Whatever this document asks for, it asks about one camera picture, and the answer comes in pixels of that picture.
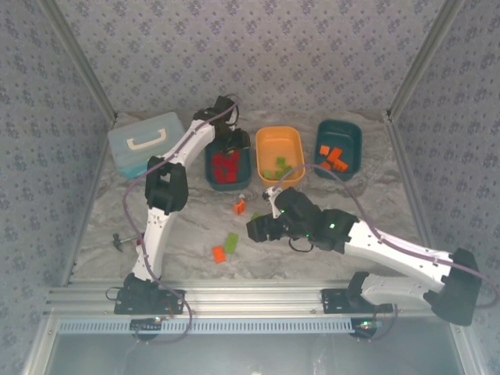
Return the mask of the dark teal container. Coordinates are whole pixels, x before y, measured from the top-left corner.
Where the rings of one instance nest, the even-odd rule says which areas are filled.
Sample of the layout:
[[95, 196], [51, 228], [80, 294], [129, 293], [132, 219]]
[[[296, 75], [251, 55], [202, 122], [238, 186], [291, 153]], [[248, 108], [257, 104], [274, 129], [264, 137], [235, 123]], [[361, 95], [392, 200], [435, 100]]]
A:
[[213, 169], [219, 167], [212, 167], [211, 158], [215, 154], [223, 154], [218, 146], [214, 143], [209, 143], [205, 147], [205, 178], [211, 188], [215, 191], [239, 191], [245, 189], [252, 180], [252, 158], [251, 150], [242, 149], [242, 155], [237, 163], [239, 165], [239, 170], [237, 172], [237, 182], [233, 184], [218, 184], [215, 177], [213, 176]]
[[[345, 173], [339, 173], [333, 168], [333, 163], [327, 157], [319, 154], [320, 146], [327, 145], [330, 152], [333, 148], [340, 148], [342, 154], [340, 160], [348, 164]], [[322, 121], [316, 132], [316, 144], [313, 160], [315, 164], [320, 165], [328, 162], [332, 165], [331, 171], [334, 172], [340, 180], [351, 180], [360, 170], [362, 161], [363, 133], [360, 127], [354, 123], [340, 120]]]

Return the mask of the orange container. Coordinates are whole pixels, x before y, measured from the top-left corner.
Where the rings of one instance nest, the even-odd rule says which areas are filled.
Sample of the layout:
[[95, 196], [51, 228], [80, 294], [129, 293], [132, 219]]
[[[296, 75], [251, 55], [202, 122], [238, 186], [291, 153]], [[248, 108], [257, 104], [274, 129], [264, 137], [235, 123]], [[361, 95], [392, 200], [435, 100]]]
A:
[[[285, 166], [295, 168], [305, 163], [300, 133], [293, 127], [271, 126], [258, 130], [255, 136], [255, 150], [257, 172], [265, 188], [278, 182], [274, 178], [277, 170], [284, 170]], [[286, 159], [284, 166], [276, 164], [277, 157]], [[272, 180], [263, 176], [264, 170], [273, 172]]]

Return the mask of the black controller board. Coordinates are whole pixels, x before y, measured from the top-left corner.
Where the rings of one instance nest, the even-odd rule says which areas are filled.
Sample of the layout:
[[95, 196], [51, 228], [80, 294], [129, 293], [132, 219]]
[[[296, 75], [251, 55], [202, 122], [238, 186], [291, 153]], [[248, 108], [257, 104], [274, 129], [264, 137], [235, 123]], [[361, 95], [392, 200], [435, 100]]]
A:
[[160, 317], [133, 319], [129, 324], [129, 331], [139, 341], [150, 341], [159, 336], [162, 329]]
[[350, 335], [359, 340], [372, 341], [382, 323], [374, 319], [352, 318], [353, 332]]

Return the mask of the small grey hammer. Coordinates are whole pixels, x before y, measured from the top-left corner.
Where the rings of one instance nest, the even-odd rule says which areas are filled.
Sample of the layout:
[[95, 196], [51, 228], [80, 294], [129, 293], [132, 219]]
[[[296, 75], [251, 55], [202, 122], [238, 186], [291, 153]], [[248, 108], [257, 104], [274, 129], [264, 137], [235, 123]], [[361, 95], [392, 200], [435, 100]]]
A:
[[137, 241], [140, 239], [142, 239], [142, 236], [121, 238], [121, 236], [118, 233], [114, 233], [112, 235], [112, 245], [118, 252], [122, 252], [124, 244], [131, 242], [131, 241]]

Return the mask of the aluminium cross rail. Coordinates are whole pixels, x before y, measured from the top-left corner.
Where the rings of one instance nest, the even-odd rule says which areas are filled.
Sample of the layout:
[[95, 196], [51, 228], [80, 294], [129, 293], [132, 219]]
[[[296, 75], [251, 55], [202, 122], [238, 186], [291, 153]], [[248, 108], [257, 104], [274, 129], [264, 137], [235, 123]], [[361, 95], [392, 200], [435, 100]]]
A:
[[[42, 308], [60, 316], [110, 316], [119, 280], [77, 280], [53, 287]], [[321, 291], [346, 289], [346, 280], [186, 280], [169, 286], [186, 292], [197, 318], [322, 316]]]

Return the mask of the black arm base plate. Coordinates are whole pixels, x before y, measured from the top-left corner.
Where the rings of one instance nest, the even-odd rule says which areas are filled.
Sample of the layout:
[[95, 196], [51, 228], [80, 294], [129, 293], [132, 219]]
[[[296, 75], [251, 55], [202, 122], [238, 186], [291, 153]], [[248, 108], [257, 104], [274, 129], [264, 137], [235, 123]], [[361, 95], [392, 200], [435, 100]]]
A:
[[118, 291], [114, 313], [116, 315], [180, 315], [183, 302], [167, 290]]
[[394, 312], [392, 304], [374, 305], [360, 295], [350, 292], [348, 289], [323, 289], [320, 293], [323, 312], [325, 314], [375, 314]]

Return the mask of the aluminium corner post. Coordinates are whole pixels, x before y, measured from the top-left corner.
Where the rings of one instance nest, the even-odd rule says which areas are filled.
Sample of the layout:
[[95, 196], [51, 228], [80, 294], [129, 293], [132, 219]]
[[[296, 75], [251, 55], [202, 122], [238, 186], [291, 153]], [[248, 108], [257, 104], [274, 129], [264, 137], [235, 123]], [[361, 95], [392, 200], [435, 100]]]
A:
[[401, 115], [464, 3], [465, 0], [443, 0], [441, 8], [430, 24], [421, 46], [387, 108], [387, 118], [391, 123]]
[[37, 3], [48, 18], [49, 23], [70, 56], [73, 65], [90, 91], [97, 106], [105, 118], [111, 124], [114, 124], [116, 111], [57, 2], [55, 0], [37, 0]]

